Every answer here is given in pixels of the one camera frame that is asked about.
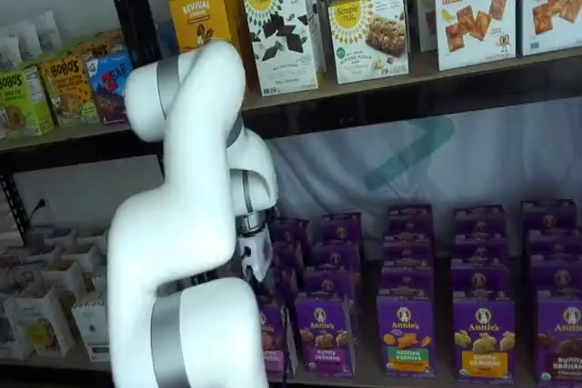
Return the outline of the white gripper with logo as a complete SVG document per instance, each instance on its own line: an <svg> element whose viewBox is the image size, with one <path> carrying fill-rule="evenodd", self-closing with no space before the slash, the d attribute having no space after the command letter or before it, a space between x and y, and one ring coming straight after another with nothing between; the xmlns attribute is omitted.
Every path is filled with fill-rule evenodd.
<svg viewBox="0 0 582 388"><path fill-rule="evenodd" d="M242 275L247 282L263 282L272 263L272 242L267 228L238 237Z"/></svg>

